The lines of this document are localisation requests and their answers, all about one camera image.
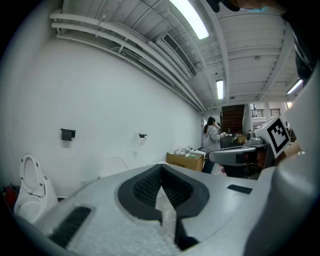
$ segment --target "black wall mount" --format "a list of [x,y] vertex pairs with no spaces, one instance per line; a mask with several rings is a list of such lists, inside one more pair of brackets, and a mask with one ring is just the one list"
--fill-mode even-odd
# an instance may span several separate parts
[[75,138],[76,137],[76,130],[68,130],[68,129],[60,129],[62,131],[61,133],[61,139],[63,141],[71,141],[71,138]]
[[139,133],[139,137],[140,137],[140,139],[145,139],[145,138],[146,138],[146,136],[147,136],[147,134],[140,134],[140,133]]

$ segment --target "red object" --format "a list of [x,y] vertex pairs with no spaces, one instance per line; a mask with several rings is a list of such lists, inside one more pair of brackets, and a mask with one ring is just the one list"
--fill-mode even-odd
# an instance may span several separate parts
[[13,207],[15,205],[16,193],[12,187],[10,187],[10,186],[5,187],[4,199],[9,207]]

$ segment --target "railing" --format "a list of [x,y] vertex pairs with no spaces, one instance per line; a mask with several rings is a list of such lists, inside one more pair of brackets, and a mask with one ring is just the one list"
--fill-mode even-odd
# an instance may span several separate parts
[[275,117],[277,115],[280,116],[280,108],[271,108],[270,111],[271,111],[271,116],[272,117]]
[[[272,117],[275,117],[277,115],[280,116],[280,108],[271,108],[270,112]],[[266,112],[264,109],[254,109],[251,110],[251,116],[253,118],[264,118],[266,117]]]
[[251,110],[251,115],[253,118],[263,118],[266,116],[264,109],[254,109]]

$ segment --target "ceiling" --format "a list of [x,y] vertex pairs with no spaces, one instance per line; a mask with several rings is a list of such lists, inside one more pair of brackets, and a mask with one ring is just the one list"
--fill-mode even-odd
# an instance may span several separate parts
[[[205,112],[236,103],[290,100],[287,91],[298,80],[294,39],[278,11],[232,12],[222,5],[214,13],[205,0],[189,1],[209,32],[205,39],[198,39],[168,0],[64,0],[62,13],[122,23],[153,42],[169,33],[197,71],[187,84]],[[224,80],[222,100],[219,79]]]

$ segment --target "person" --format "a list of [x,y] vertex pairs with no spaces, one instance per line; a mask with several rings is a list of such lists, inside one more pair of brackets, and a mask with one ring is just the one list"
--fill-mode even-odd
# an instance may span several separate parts
[[223,132],[219,134],[220,126],[216,124],[216,119],[213,116],[208,118],[207,124],[203,129],[203,137],[204,137],[204,151],[208,158],[204,163],[204,167],[202,169],[203,173],[211,174],[215,163],[209,160],[209,153],[211,151],[216,151],[220,149],[220,140],[226,136],[226,133]]
[[318,9],[307,3],[291,0],[206,0],[216,13],[220,11],[219,3],[229,10],[238,12],[264,11],[272,7],[281,12],[281,17],[287,21],[293,30],[294,48],[296,51],[296,68],[299,77],[305,85],[320,57],[319,43],[315,40],[313,27],[318,24]]

